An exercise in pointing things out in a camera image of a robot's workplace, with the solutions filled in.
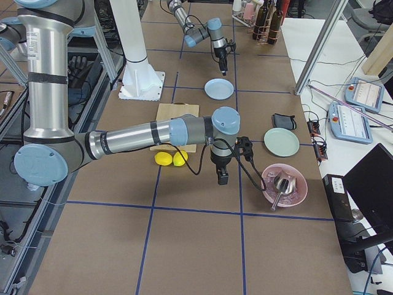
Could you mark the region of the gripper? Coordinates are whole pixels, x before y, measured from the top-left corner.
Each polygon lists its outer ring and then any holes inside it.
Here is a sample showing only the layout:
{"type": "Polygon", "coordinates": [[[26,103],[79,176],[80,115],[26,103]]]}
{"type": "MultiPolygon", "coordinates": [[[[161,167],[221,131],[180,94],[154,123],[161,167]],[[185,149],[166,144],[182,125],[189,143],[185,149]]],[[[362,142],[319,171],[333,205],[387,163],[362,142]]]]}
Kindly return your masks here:
{"type": "Polygon", "coordinates": [[[232,155],[220,156],[211,151],[210,159],[213,162],[213,164],[216,166],[218,185],[227,185],[229,179],[227,165],[230,163],[232,159],[232,155]]]}
{"type": "Polygon", "coordinates": [[[215,47],[214,55],[219,59],[219,68],[222,71],[222,75],[226,76],[228,71],[227,60],[227,50],[226,47],[215,47]]]}

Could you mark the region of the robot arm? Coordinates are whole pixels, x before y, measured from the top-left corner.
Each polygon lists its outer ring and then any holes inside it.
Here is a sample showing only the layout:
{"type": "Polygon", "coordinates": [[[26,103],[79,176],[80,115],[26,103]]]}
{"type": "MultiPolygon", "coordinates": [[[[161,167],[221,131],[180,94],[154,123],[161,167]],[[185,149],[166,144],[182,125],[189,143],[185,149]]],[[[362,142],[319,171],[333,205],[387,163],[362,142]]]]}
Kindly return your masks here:
{"type": "Polygon", "coordinates": [[[191,21],[192,16],[186,14],[182,4],[184,1],[167,1],[166,4],[171,14],[174,15],[183,30],[184,41],[188,47],[194,47],[205,39],[209,39],[214,49],[214,55],[218,58],[220,72],[227,74],[227,55],[235,50],[236,44],[229,42],[224,37],[222,22],[219,17],[212,18],[206,23],[197,26],[191,21]]]}
{"type": "MultiPolygon", "coordinates": [[[[211,147],[219,184],[227,184],[226,165],[235,156],[240,115],[231,107],[220,107],[211,117],[181,117],[152,121],[113,131],[74,134],[68,125],[68,36],[82,25],[93,25],[93,1],[15,1],[18,19],[26,28],[28,53],[29,129],[24,145],[16,152],[18,175],[37,186],[51,186],[68,174],[104,155],[131,152],[153,145],[211,147]]],[[[227,55],[236,44],[222,32],[220,18],[196,27],[182,3],[166,1],[184,33],[189,47],[210,39],[223,75],[227,55]]],[[[110,1],[126,59],[120,98],[157,101],[164,72],[153,69],[147,58],[136,1],[110,1]]]]}

